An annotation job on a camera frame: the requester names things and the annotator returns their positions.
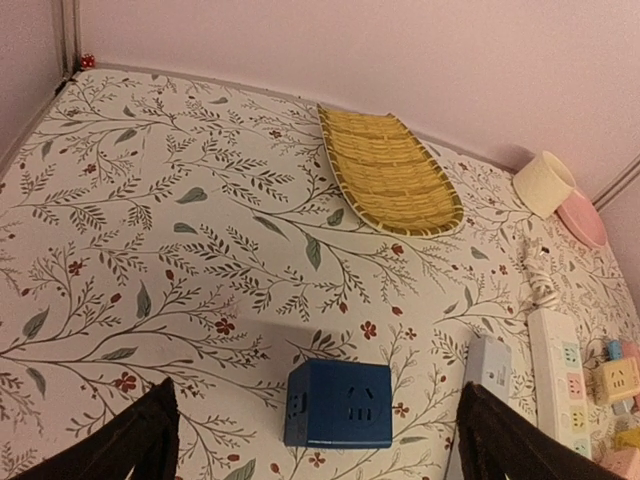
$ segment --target woven tray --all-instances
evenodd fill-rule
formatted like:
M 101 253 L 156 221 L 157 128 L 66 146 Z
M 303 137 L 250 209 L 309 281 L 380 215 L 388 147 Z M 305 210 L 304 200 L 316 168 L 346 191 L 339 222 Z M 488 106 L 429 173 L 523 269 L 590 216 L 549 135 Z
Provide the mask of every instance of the woven tray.
M 362 115 L 318 105 L 336 180 L 371 226 L 431 236 L 457 227 L 463 207 L 449 178 L 395 116 Z

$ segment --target white cable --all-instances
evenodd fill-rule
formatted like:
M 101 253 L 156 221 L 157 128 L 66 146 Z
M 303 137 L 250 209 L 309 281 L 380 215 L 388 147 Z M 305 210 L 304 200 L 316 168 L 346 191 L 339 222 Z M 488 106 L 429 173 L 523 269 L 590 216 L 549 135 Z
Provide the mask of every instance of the white cable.
M 543 249 L 540 248 L 539 243 L 538 241 L 532 242 L 524 260 L 524 265 L 529 271 L 529 283 L 533 290 L 533 299 L 536 305 L 555 310 L 555 307 L 560 303 L 560 296 L 555 290 L 551 275 L 537 262 L 543 254 Z

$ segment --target floral wallpaper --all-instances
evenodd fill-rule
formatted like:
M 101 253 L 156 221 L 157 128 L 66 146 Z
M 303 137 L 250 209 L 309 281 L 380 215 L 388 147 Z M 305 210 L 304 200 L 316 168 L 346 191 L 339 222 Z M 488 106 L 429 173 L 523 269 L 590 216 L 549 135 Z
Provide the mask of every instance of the floral wallpaper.
M 466 348 L 513 347 L 511 406 L 535 421 L 522 267 L 542 239 L 587 372 L 638 340 L 609 249 L 541 221 L 510 176 L 429 151 L 465 205 L 430 239 L 345 204 L 315 108 L 227 86 L 93 70 L 0 180 L 0 479 L 96 431 L 173 378 L 181 479 L 444 476 Z M 287 374 L 308 358 L 388 364 L 388 450 L 286 448 Z M 616 427 L 592 406 L 597 455 Z

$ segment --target blue power cube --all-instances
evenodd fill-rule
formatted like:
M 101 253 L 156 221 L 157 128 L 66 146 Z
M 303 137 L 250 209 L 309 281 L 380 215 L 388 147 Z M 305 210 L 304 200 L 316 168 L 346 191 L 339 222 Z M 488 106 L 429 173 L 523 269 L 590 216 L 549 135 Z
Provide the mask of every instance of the blue power cube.
M 289 374 L 284 443 L 289 447 L 391 446 L 391 369 L 309 359 Z
M 620 360 L 624 356 L 622 354 L 622 345 L 618 340 L 611 340 L 607 344 L 607 352 L 609 353 L 609 360 Z

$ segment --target white power strip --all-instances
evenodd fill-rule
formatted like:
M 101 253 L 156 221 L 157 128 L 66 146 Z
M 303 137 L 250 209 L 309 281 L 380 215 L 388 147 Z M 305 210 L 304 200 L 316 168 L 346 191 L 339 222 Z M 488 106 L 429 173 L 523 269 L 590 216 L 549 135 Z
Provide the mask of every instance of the white power strip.
M 511 383 L 511 348 L 493 337 L 482 336 L 471 340 L 463 386 L 468 382 L 482 385 L 508 404 Z M 464 480 L 457 435 L 454 438 L 445 479 Z
M 587 394 L 574 321 L 548 308 L 533 311 L 527 321 L 538 400 L 538 428 L 591 458 Z

